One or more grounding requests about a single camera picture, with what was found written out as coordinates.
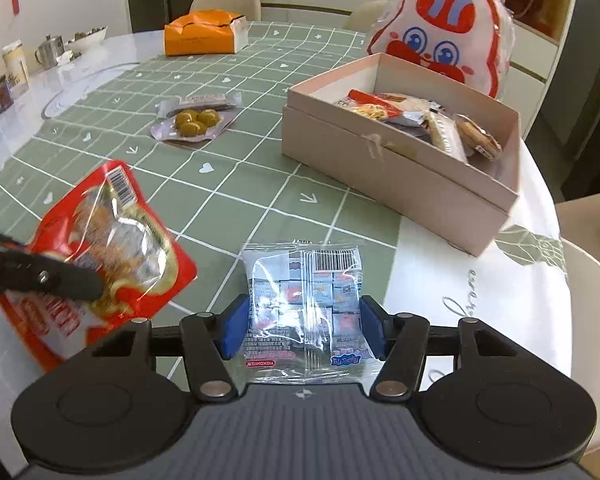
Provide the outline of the blue white candy packet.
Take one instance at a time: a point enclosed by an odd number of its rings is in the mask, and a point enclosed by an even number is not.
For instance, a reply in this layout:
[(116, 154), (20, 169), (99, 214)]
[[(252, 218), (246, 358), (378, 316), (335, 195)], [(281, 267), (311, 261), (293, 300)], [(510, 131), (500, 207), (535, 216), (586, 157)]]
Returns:
[(355, 244), (251, 243), (242, 251), (248, 330), (230, 370), (242, 385), (358, 382), (380, 362), (366, 342)]

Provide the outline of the large red snack bag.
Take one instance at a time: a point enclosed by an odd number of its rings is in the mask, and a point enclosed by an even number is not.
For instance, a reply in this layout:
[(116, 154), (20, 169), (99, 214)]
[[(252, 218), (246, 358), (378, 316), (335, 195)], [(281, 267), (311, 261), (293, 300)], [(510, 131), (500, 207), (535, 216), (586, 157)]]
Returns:
[(133, 318), (152, 318), (197, 276), (197, 267), (149, 207), (131, 168), (105, 162), (46, 212), (29, 252), (98, 273), (93, 301), (39, 292), (0, 304), (43, 370), (52, 370)]

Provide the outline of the round pastry clear wrapper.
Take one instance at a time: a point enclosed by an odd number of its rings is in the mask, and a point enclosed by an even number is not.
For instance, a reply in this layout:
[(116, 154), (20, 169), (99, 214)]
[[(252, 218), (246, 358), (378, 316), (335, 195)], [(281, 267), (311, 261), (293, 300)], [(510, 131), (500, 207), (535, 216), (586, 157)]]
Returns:
[(503, 149), (491, 133), (488, 133), (472, 119), (462, 114), (456, 114), (454, 122), (460, 138), (468, 148), (479, 153), (490, 162), (500, 158)]

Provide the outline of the red yellow milk balls bag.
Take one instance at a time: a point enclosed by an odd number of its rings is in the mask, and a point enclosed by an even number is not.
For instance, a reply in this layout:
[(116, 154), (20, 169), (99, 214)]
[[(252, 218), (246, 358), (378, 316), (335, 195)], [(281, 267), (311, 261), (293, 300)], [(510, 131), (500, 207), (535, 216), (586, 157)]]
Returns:
[(438, 102), (418, 96), (391, 92), (378, 93), (377, 96), (400, 110), (398, 114), (392, 114), (386, 119), (386, 122), (393, 125), (421, 127), (426, 122), (426, 113), (443, 110), (443, 106)]

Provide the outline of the small red yellow snack packet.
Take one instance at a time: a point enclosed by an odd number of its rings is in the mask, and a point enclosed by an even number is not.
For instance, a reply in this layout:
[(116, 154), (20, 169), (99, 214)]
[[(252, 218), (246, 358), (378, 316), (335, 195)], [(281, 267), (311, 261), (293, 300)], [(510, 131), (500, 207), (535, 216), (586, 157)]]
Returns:
[(396, 119), (403, 115), (403, 110), (389, 102), (360, 90), (352, 89), (336, 105), (350, 112), (373, 120)]

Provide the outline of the beige cardboard gift box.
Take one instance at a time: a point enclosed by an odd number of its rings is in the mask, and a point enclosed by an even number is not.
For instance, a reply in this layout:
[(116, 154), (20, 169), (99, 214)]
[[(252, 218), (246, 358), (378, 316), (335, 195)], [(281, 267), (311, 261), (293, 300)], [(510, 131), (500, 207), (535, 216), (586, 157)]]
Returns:
[[(468, 162), (393, 126), (339, 106), (352, 90), (398, 92), (442, 105), (492, 134), (503, 153)], [(516, 110), (466, 84), (385, 53), (364, 56), (287, 91), (282, 152), (354, 188), (453, 246), (480, 256), (518, 198)]]

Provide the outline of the white tea tin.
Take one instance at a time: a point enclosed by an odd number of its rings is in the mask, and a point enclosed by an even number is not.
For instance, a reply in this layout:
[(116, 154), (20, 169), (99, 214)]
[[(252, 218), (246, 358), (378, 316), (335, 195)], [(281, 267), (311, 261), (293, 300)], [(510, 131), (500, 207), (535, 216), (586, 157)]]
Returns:
[(2, 58), (6, 67), (6, 77), (10, 94), (18, 99), (29, 90), (29, 71), (20, 39), (2, 49)]

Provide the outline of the long biscuit clear packet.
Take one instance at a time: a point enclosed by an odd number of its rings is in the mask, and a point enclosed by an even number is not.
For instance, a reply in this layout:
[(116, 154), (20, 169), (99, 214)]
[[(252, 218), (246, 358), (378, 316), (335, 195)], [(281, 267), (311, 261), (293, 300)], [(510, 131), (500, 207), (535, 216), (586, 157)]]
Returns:
[(436, 110), (427, 110), (424, 117), (432, 144), (445, 154), (467, 164), (464, 145), (454, 120)]

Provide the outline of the green grid tablecloth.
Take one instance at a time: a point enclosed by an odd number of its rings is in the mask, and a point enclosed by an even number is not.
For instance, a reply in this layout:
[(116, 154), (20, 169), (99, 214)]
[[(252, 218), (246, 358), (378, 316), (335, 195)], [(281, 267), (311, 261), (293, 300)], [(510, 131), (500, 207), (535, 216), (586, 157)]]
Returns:
[[(248, 243), (358, 245), (364, 292), (384, 298), (400, 216), (282, 153), (288, 89), (358, 58), (363, 42), (348, 30), (257, 22), (242, 52), (166, 58), (160, 32), (142, 32), (33, 76), (0, 115), (0, 232), (25, 242), (87, 174), (120, 159), (198, 269), (157, 323), (220, 310), (244, 292)], [(216, 139), (151, 136), (162, 101), (232, 91), (242, 106)]]

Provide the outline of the white serving dish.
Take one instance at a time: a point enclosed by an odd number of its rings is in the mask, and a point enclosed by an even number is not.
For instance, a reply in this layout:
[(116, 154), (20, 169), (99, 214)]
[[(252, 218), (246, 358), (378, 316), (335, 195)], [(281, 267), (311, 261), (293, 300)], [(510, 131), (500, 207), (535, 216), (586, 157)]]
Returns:
[(76, 32), (74, 37), (65, 43), (65, 49), (76, 53), (84, 53), (101, 44), (107, 35), (107, 27), (92, 28), (89, 32)]

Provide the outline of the orange paper box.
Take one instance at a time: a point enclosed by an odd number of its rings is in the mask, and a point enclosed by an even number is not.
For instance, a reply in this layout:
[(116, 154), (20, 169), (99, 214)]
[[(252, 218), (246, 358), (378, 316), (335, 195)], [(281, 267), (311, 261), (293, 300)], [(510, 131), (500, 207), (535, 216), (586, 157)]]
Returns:
[(235, 54), (247, 47), (245, 15), (223, 10), (190, 12), (164, 26), (166, 56)]

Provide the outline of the beige dining chair right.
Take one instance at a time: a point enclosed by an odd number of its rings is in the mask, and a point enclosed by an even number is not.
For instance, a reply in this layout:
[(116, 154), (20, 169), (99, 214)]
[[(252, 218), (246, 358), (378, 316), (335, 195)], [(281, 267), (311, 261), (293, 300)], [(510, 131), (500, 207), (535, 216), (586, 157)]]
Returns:
[(366, 34), (380, 19), (387, 4), (387, 0), (374, 0), (361, 4), (348, 16), (343, 28)]

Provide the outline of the beige dining chair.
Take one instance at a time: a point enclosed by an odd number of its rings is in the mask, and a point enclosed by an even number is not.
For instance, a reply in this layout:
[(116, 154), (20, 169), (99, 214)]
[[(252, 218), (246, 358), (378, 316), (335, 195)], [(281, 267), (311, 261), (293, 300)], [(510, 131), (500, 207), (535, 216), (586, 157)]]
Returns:
[(387, 0), (374, 0), (361, 4), (348, 16), (343, 28), (366, 34), (380, 19), (387, 4)]
[(261, 0), (193, 0), (189, 11), (222, 10), (243, 15), (248, 21), (262, 18)]

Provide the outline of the white red bunny bag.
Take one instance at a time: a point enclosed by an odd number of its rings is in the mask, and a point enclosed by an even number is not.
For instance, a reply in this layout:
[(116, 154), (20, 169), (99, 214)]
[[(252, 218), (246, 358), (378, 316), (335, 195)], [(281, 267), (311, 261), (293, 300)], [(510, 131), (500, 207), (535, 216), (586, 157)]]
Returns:
[(402, 58), (495, 99), (514, 43), (503, 0), (391, 0), (364, 50)]

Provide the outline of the beige dining chair left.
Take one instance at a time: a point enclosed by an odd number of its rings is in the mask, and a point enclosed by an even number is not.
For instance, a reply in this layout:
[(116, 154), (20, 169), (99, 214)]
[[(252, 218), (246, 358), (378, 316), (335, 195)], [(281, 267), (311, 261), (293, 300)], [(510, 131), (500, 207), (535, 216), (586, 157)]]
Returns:
[(262, 18), (261, 0), (193, 0), (189, 11), (222, 10), (243, 15), (248, 21)]

